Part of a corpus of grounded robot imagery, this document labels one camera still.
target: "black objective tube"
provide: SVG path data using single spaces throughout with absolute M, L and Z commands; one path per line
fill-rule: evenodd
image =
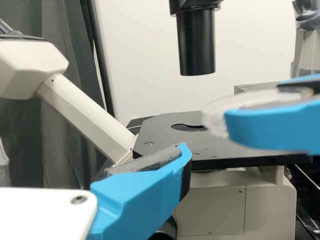
M 183 76 L 216 71 L 213 9 L 194 9 L 176 14 L 180 73 Z

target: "screw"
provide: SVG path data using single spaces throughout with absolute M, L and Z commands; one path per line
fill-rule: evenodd
M 152 146 L 153 144 L 155 144 L 153 141 L 146 141 L 145 143 L 144 143 L 144 145 L 145 146 Z
M 72 204 L 82 204 L 85 201 L 87 201 L 87 197 L 86 196 L 76 196 L 71 200 Z

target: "microscope base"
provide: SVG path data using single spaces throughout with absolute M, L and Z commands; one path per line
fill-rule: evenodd
M 283 166 L 193 172 L 178 240 L 294 240 L 296 200 Z

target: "black stage plate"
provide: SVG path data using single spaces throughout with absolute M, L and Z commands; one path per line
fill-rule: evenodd
M 141 127 L 135 127 L 142 121 Z M 152 154 L 177 143 L 186 143 L 192 151 L 193 171 L 312 163 L 312 157 L 301 152 L 253 149 L 214 137 L 200 127 L 200 111 L 166 113 L 142 118 L 138 122 L 132 120 L 129 123 L 129 128 L 138 133 L 133 158 Z

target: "white wall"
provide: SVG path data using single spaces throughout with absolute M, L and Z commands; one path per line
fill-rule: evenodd
M 180 76 L 168 0 L 95 0 L 116 118 L 199 110 L 234 85 L 289 78 L 290 0 L 225 0 L 215 14 L 216 73 Z

